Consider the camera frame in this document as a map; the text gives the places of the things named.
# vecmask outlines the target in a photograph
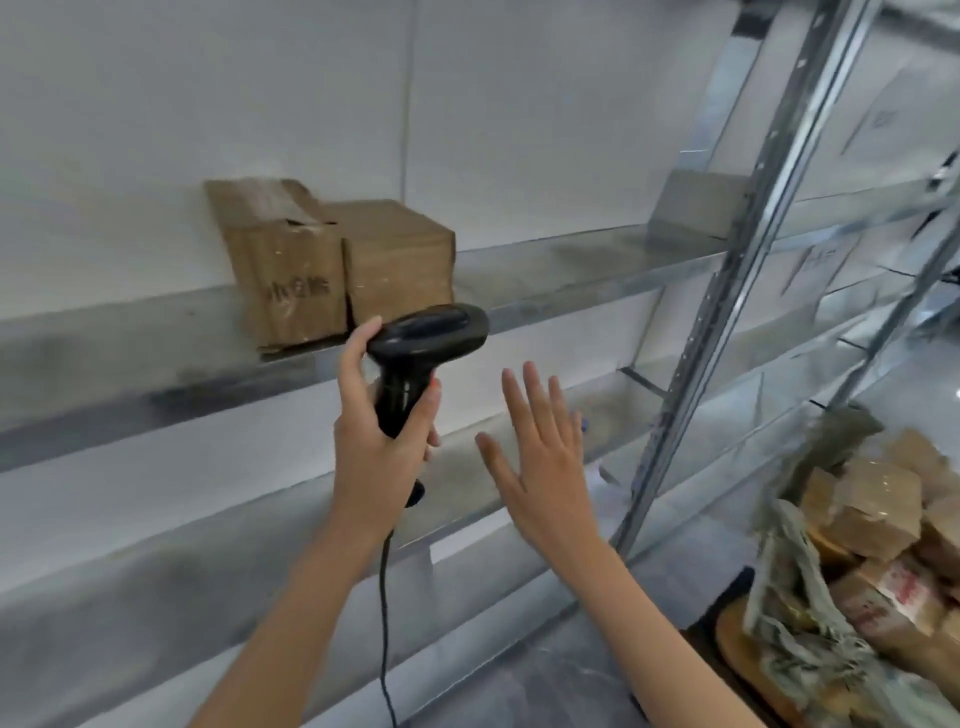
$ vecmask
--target fingers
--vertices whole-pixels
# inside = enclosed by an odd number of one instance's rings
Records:
[[[539,439],[537,426],[534,424],[534,414],[530,411],[523,395],[520,394],[520,385],[516,383],[514,373],[509,369],[503,370],[501,383],[503,399],[507,401],[507,409],[510,411],[510,421],[514,424],[517,441],[523,445],[531,439]]]
[[[426,451],[427,439],[433,429],[433,421],[440,410],[440,380],[434,379],[430,386],[420,395],[420,400],[414,405],[407,418],[407,424],[396,437],[396,441],[403,448],[410,448],[419,452]]]
[[[547,380],[547,388],[550,392],[550,406],[553,408],[553,419],[557,423],[557,431],[560,433],[561,442],[568,448],[573,447],[573,421],[570,413],[566,411],[566,400],[564,392],[560,388],[560,379],[552,376]]]
[[[360,371],[360,360],[367,351],[367,342],[380,331],[383,319],[374,316],[366,324],[353,330],[340,354],[340,373],[337,383],[340,386],[340,403],[345,412],[351,409],[370,407],[367,394],[367,382]]]
[[[476,436],[476,444],[480,449],[480,457],[483,458],[483,463],[493,478],[493,484],[500,492],[500,497],[505,503],[513,502],[523,487],[514,469],[510,467],[507,456],[503,454],[500,444],[486,432]]]
[[[553,408],[550,406],[550,399],[547,398],[546,392],[543,391],[540,375],[537,374],[537,367],[532,361],[523,365],[523,383],[527,387],[527,400],[530,401],[530,409],[533,410],[534,423],[537,425],[540,439],[548,446],[559,445],[560,432],[553,419]]]

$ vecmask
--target black barcode scanner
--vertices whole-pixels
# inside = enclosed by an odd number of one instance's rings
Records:
[[[367,344],[367,353],[380,365],[376,419],[390,437],[400,434],[420,395],[430,385],[433,370],[475,352],[487,341],[490,321],[482,308],[447,303],[411,313],[384,327]],[[407,508],[423,497],[418,480]]]

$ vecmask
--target cardboard box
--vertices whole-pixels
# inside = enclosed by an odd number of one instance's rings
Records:
[[[924,485],[924,503],[942,497],[960,496],[960,475],[949,460],[919,430],[908,427],[896,440],[884,445],[887,458],[894,465],[920,476]]]
[[[824,534],[853,553],[891,561],[920,539],[923,510],[915,473],[854,457],[834,487]]]
[[[854,629],[886,652],[925,644],[947,612],[936,577],[909,556],[865,561],[831,584],[830,595]]]
[[[925,677],[960,709],[960,610],[950,611],[929,640],[901,650],[894,662]]]
[[[327,206],[344,239],[347,295],[357,324],[392,321],[453,302],[453,231],[393,200]]]
[[[295,180],[204,183],[257,345],[277,350],[347,331],[343,246]]]
[[[820,554],[820,566],[824,570],[849,569],[859,559],[847,548],[824,534],[824,525],[829,521],[830,506],[837,478],[825,470],[814,468],[806,480],[800,510],[806,519],[806,536]]]
[[[926,507],[914,552],[944,578],[960,581],[960,496],[941,498]]]

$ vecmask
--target right hand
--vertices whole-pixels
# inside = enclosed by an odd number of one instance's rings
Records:
[[[588,574],[598,549],[609,549],[587,491],[580,415],[567,412],[555,376],[550,377],[547,397],[533,362],[523,365],[529,404],[513,372],[505,369],[502,378],[519,444],[520,473],[486,432],[477,435],[477,447],[517,530],[574,587]]]

